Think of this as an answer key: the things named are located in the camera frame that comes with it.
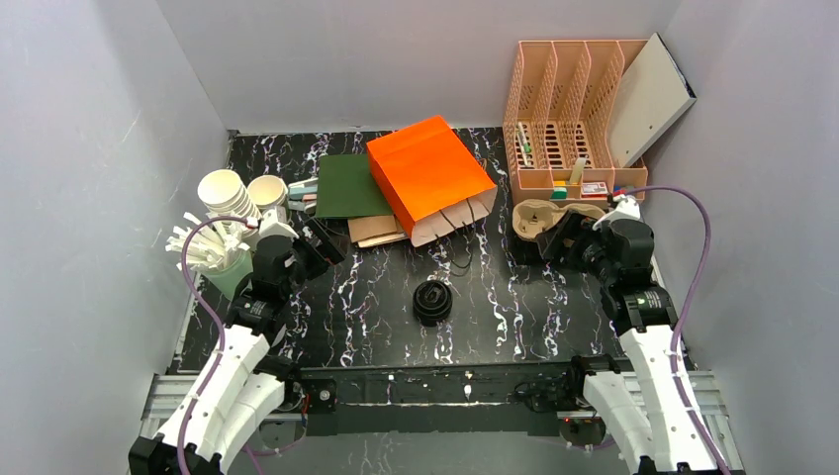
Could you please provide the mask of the orange paper bag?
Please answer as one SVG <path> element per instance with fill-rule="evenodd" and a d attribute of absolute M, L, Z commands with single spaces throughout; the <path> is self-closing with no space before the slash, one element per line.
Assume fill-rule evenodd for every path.
<path fill-rule="evenodd" d="M 493 212 L 497 184 L 441 116 L 367 144 L 371 174 L 412 246 Z"/>

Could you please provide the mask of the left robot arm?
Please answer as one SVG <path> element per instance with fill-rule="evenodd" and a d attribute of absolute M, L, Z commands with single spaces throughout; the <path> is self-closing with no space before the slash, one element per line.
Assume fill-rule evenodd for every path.
<path fill-rule="evenodd" d="M 228 314 L 214 318 L 217 347 L 172 415 L 136 439 L 128 455 L 132 474 L 225 474 L 287 397 L 295 396 L 291 406 L 301 410 L 312 400 L 293 363 L 269 350 L 287 332 L 284 307 L 345 259 L 349 238 L 317 219 L 300 234 L 270 232 L 265 220 L 245 225 L 259 228 L 261 237 Z"/>

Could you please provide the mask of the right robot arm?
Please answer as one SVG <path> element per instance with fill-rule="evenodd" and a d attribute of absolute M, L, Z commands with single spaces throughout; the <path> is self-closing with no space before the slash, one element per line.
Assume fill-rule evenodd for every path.
<path fill-rule="evenodd" d="M 629 358 L 642 401 L 607 357 L 576 357 L 566 392 L 603 420 L 632 474 L 727 474 L 684 365 L 678 317 L 653 279 L 654 234 L 638 219 L 565 214 L 537 242 L 550 257 L 598 279 L 604 313 Z"/>

